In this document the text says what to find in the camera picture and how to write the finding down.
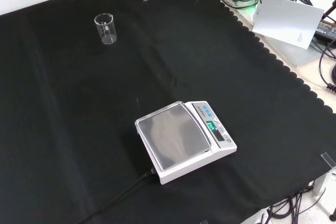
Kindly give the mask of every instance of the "table leg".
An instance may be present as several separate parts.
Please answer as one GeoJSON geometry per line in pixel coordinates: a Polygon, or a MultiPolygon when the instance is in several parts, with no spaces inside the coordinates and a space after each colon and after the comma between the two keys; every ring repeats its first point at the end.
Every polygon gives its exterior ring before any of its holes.
{"type": "Polygon", "coordinates": [[[329,219],[330,219],[331,221],[336,221],[336,208],[335,208],[334,213],[333,213],[331,216],[329,216],[329,219]]]}
{"type": "Polygon", "coordinates": [[[313,189],[313,193],[316,196],[323,193],[324,189],[327,187],[327,184],[331,179],[333,171],[334,170],[331,170],[331,171],[327,172],[326,174],[322,175],[321,177],[319,177],[318,179],[316,179],[314,189],[313,189]]]}

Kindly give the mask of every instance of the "power cable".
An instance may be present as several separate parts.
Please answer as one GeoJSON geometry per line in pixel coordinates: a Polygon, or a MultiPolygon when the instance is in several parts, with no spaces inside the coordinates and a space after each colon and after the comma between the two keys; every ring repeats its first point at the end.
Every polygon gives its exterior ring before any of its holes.
{"type": "Polygon", "coordinates": [[[309,210],[310,208],[312,208],[313,206],[315,206],[315,205],[320,201],[320,199],[322,198],[323,194],[326,192],[325,190],[326,190],[326,188],[324,189],[323,193],[322,193],[321,196],[318,198],[318,200],[317,200],[312,206],[308,207],[306,210],[300,212],[299,214],[302,214],[302,213],[304,213],[305,211],[308,211],[308,210],[309,210]]]}
{"type": "Polygon", "coordinates": [[[118,199],[121,198],[121,196],[123,196],[124,194],[126,194],[129,190],[131,190],[137,183],[139,183],[140,181],[142,181],[145,178],[148,178],[149,176],[153,175],[153,169],[145,174],[143,174],[140,178],[138,178],[135,182],[133,182],[131,185],[129,185],[125,190],[123,190],[121,193],[119,193],[118,195],[116,195],[112,200],[110,200],[106,205],[104,205],[103,207],[97,209],[96,211],[94,211],[93,213],[87,215],[86,217],[80,219],[79,221],[75,222],[74,224],[83,224],[86,221],[88,221],[89,219],[91,219],[93,216],[105,211],[108,207],[110,207],[114,202],[116,202],[118,199]]]}
{"type": "Polygon", "coordinates": [[[320,58],[320,61],[319,61],[319,73],[320,73],[320,76],[321,76],[323,82],[327,85],[327,89],[329,89],[329,90],[331,90],[331,91],[334,91],[334,92],[336,92],[336,85],[333,85],[333,84],[331,84],[331,83],[327,83],[327,81],[324,79],[323,74],[322,74],[322,71],[321,71],[321,63],[322,63],[323,56],[326,54],[325,52],[326,52],[327,50],[329,50],[330,46],[331,46],[335,41],[336,41],[336,38],[335,38],[333,41],[331,41],[331,42],[326,46],[326,48],[325,48],[324,51],[322,52],[322,55],[321,55],[321,58],[320,58]]]}

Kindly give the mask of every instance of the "black wire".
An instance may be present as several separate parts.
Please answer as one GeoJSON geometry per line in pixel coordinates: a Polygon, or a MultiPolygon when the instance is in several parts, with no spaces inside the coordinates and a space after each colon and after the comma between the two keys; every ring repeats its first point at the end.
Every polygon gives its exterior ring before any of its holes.
{"type": "Polygon", "coordinates": [[[269,210],[269,213],[268,213],[268,217],[266,219],[265,224],[268,224],[269,221],[271,220],[271,218],[272,218],[272,211],[273,211],[273,205],[270,207],[270,210],[269,210]]]}
{"type": "Polygon", "coordinates": [[[274,213],[272,213],[272,215],[275,215],[278,211],[280,211],[282,208],[287,206],[288,203],[289,203],[289,200],[287,200],[287,202],[282,207],[280,207],[278,210],[276,210],[274,213]]]}
{"type": "Polygon", "coordinates": [[[300,203],[298,205],[298,203],[296,202],[296,205],[297,205],[297,209],[296,209],[296,218],[295,218],[295,224],[298,224],[299,223],[299,212],[300,212],[300,206],[301,206],[301,201],[302,201],[302,192],[300,194],[300,197],[299,197],[299,200],[300,200],[300,203]]]}
{"type": "Polygon", "coordinates": [[[324,191],[323,191],[323,193],[321,194],[320,198],[319,198],[319,199],[318,199],[312,206],[310,206],[310,207],[308,207],[306,210],[300,212],[299,215],[302,214],[302,213],[304,213],[305,211],[309,210],[309,209],[312,208],[313,206],[315,206],[315,205],[320,201],[320,199],[322,198],[323,194],[326,192],[325,190],[326,190],[326,188],[324,189],[324,191]]]}
{"type": "Polygon", "coordinates": [[[288,199],[285,199],[284,201],[278,203],[278,204],[275,204],[273,205],[274,207],[278,207],[278,206],[281,206],[283,203],[286,203],[288,201],[288,199]]]}
{"type": "MultiPolygon", "coordinates": [[[[318,52],[323,52],[323,49],[318,45],[318,44],[316,44],[316,42],[315,41],[311,41],[311,42],[313,42],[313,44],[315,45],[315,46],[317,46],[317,48],[318,49],[316,49],[315,47],[313,47],[312,45],[310,45],[312,48],[314,48],[316,51],[318,51],[318,52]]],[[[330,59],[334,59],[334,60],[336,60],[336,56],[333,54],[333,52],[330,50],[330,49],[328,49],[328,51],[329,51],[329,53],[331,53],[331,55],[330,54],[327,54],[327,53],[325,53],[325,55],[327,55],[330,59]]]]}
{"type": "Polygon", "coordinates": [[[87,220],[91,219],[93,216],[99,214],[100,212],[105,211],[109,206],[111,206],[115,201],[117,201],[121,196],[123,196],[125,193],[127,193],[130,189],[132,189],[137,183],[139,183],[141,180],[153,175],[152,171],[149,171],[145,174],[143,174],[140,178],[138,178],[135,182],[133,182],[131,185],[129,185],[124,191],[116,195],[112,200],[110,200],[105,206],[102,208],[99,208],[98,210],[94,211],[93,213],[89,214],[88,216],[80,219],[79,221],[75,222],[74,224],[82,224],[86,222],[87,220]]]}
{"type": "Polygon", "coordinates": [[[322,80],[325,82],[326,85],[329,85],[329,83],[327,83],[327,81],[324,79],[323,74],[322,74],[322,71],[321,71],[322,58],[323,58],[325,52],[330,48],[330,46],[331,46],[335,41],[336,41],[336,38],[335,38],[333,41],[331,41],[331,42],[326,46],[326,48],[324,49],[324,51],[323,51],[323,53],[322,53],[322,55],[321,55],[320,62],[319,62],[319,72],[320,72],[320,76],[321,76],[322,80]]]}
{"type": "Polygon", "coordinates": [[[329,19],[331,19],[334,23],[336,23],[336,20],[335,19],[333,19],[332,17],[330,17],[330,16],[328,16],[328,15],[326,15],[326,14],[323,14],[325,17],[327,17],[327,18],[329,18],[329,19]]]}

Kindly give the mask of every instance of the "scale weighing pan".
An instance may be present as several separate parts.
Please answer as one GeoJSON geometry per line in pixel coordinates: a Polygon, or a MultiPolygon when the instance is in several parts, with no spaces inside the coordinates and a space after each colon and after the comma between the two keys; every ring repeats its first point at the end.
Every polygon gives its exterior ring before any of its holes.
{"type": "Polygon", "coordinates": [[[205,101],[175,102],[135,125],[161,184],[237,150],[205,101]]]}

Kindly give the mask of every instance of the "black cable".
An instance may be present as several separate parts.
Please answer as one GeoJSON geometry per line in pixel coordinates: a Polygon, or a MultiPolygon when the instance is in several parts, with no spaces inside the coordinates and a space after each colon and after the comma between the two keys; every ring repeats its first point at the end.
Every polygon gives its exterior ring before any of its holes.
{"type": "Polygon", "coordinates": [[[298,203],[296,202],[296,205],[297,205],[297,209],[296,209],[296,218],[295,218],[295,224],[298,224],[299,223],[299,212],[300,212],[300,206],[301,206],[301,201],[302,201],[302,192],[300,194],[300,197],[299,197],[299,205],[298,203]]]}
{"type": "Polygon", "coordinates": [[[272,218],[272,211],[273,211],[273,205],[270,207],[270,210],[269,210],[269,213],[268,213],[268,217],[266,219],[265,224],[268,224],[269,221],[271,220],[271,218],[272,218]]]}
{"type": "Polygon", "coordinates": [[[91,219],[93,216],[99,214],[100,212],[105,211],[109,206],[111,206],[114,202],[116,202],[121,196],[126,194],[130,189],[132,189],[137,183],[139,183],[141,180],[153,175],[152,171],[149,171],[145,174],[143,174],[140,178],[138,178],[135,182],[133,182],[131,185],[129,185],[124,191],[116,195],[112,200],[110,200],[105,206],[99,208],[98,210],[94,211],[93,213],[87,215],[86,217],[80,219],[79,221],[75,222],[74,224],[82,224],[86,222],[87,220],[91,219]]]}
{"type": "Polygon", "coordinates": [[[322,55],[321,55],[320,62],[319,62],[319,72],[320,72],[320,76],[321,76],[323,82],[327,85],[327,89],[329,89],[329,90],[331,90],[331,91],[334,91],[334,92],[336,92],[336,85],[333,85],[333,84],[331,84],[331,83],[327,83],[327,81],[324,79],[323,74],[322,74],[322,71],[321,71],[321,63],[322,63],[322,59],[323,59],[323,56],[324,56],[325,52],[330,48],[330,46],[331,46],[335,41],[336,41],[336,38],[335,38],[333,41],[331,41],[331,42],[326,46],[326,48],[324,49],[324,51],[323,51],[323,53],[322,53],[322,55]]]}
{"type": "Polygon", "coordinates": [[[334,82],[334,84],[336,85],[336,65],[331,71],[331,79],[334,82]]]}
{"type": "Polygon", "coordinates": [[[325,17],[327,17],[327,18],[329,18],[329,19],[331,19],[334,23],[336,23],[336,20],[335,19],[333,19],[332,17],[330,17],[330,16],[328,16],[328,15],[326,15],[326,14],[323,14],[325,17]]]}
{"type": "Polygon", "coordinates": [[[323,191],[323,193],[321,194],[320,198],[319,198],[319,199],[318,199],[312,206],[308,207],[306,210],[300,212],[299,214],[302,214],[302,213],[304,213],[305,211],[307,211],[307,210],[309,210],[310,208],[312,208],[313,206],[315,206],[315,205],[320,201],[320,199],[322,198],[323,194],[326,192],[325,190],[326,190],[326,188],[324,189],[324,191],[323,191]]]}
{"type": "MultiPolygon", "coordinates": [[[[314,48],[314,49],[315,49],[316,51],[318,51],[318,52],[323,52],[323,49],[322,49],[318,44],[316,44],[315,41],[312,40],[311,42],[313,42],[313,44],[314,44],[315,46],[317,46],[318,49],[316,49],[315,47],[313,47],[313,46],[311,45],[312,48],[314,48]]],[[[328,51],[329,51],[329,53],[331,53],[331,55],[330,55],[330,54],[327,54],[327,53],[325,53],[325,55],[327,55],[330,59],[334,59],[334,60],[336,60],[336,56],[333,54],[333,52],[332,52],[330,49],[328,49],[328,51]]]]}
{"type": "Polygon", "coordinates": [[[285,214],[277,214],[277,212],[279,211],[279,210],[277,210],[276,212],[271,213],[271,217],[275,218],[275,219],[278,219],[278,220],[281,220],[281,219],[285,219],[288,216],[290,216],[290,214],[294,211],[293,197],[295,197],[295,196],[287,197],[287,201],[288,201],[287,203],[289,203],[289,209],[285,214]]]}
{"type": "Polygon", "coordinates": [[[280,211],[282,208],[287,206],[288,203],[289,203],[289,201],[287,200],[287,202],[282,207],[280,207],[278,210],[276,210],[274,213],[272,213],[272,215],[275,215],[278,211],[280,211]]]}

